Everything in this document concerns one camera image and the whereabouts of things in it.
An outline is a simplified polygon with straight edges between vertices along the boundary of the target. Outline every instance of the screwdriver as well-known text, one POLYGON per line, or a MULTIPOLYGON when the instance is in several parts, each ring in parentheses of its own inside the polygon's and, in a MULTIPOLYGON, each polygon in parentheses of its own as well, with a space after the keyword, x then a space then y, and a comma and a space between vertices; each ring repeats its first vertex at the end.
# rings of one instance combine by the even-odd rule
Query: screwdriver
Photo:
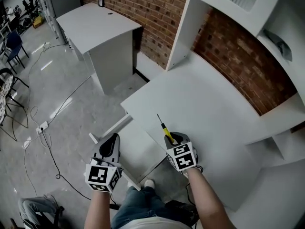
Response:
POLYGON ((174 143, 175 140, 172 138, 172 136, 171 136, 170 132, 167 130, 165 124, 162 122, 162 120, 160 119, 160 117, 159 117, 158 114, 157 114, 157 116, 158 116, 158 118, 159 118, 159 120, 160 120, 160 122, 161 122, 161 126, 162 126, 162 128, 163 128, 163 131, 164 131, 165 135, 168 136, 168 137, 170 138, 170 140, 171 140, 172 143, 174 143))

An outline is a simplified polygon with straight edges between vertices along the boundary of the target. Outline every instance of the brick wall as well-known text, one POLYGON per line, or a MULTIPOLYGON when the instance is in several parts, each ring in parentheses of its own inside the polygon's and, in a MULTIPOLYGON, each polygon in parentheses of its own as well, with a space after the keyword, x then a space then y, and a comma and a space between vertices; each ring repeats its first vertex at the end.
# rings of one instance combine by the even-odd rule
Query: brick wall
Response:
POLYGON ((296 93, 273 55, 225 14, 212 10, 199 34, 193 50, 231 82, 259 115, 296 93))
MULTIPOLYGON (((140 50, 165 68, 185 1, 105 0, 105 7, 143 26, 140 50)), ((203 16, 205 23, 193 50, 223 74, 258 114, 270 111, 296 92, 276 59, 247 30, 217 10, 203 16)))

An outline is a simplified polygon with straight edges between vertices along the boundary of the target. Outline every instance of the white box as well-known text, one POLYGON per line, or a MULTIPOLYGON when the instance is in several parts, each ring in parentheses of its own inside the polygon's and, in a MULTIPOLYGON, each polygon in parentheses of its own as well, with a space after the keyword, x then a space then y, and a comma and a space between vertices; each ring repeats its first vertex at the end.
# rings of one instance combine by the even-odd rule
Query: white box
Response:
POLYGON ((197 165, 192 142, 168 149, 167 156, 177 171, 186 170, 197 165))
POLYGON ((86 183, 92 190, 112 193, 120 177, 118 167, 86 165, 86 183))

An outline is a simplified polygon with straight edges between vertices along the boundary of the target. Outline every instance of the jeans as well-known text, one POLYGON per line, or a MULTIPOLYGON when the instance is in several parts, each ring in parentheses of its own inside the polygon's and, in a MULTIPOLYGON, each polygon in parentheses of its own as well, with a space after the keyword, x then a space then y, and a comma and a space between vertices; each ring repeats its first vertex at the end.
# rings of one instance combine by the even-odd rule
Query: jeans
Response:
POLYGON ((18 200, 18 207, 22 220, 28 219, 35 225, 40 225, 36 216, 36 212, 55 214, 57 210, 54 203, 45 197, 26 199, 20 198, 18 200))
POLYGON ((153 188, 145 187, 138 191, 134 187, 130 187, 123 205, 112 220, 111 228, 118 229, 132 220, 154 216, 183 223, 181 216, 165 207, 153 188))

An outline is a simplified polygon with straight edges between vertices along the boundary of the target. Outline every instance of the yellow screwdriver handle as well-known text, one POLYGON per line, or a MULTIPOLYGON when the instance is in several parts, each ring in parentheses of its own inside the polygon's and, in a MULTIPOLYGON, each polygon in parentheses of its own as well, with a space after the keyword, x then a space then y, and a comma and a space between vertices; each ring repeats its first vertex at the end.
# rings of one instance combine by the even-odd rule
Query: yellow screwdriver handle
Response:
POLYGON ((163 131, 164 131, 165 135, 167 135, 170 138, 171 142, 174 143, 175 140, 172 138, 172 136, 171 136, 170 132, 167 130, 167 128, 164 128, 163 131))

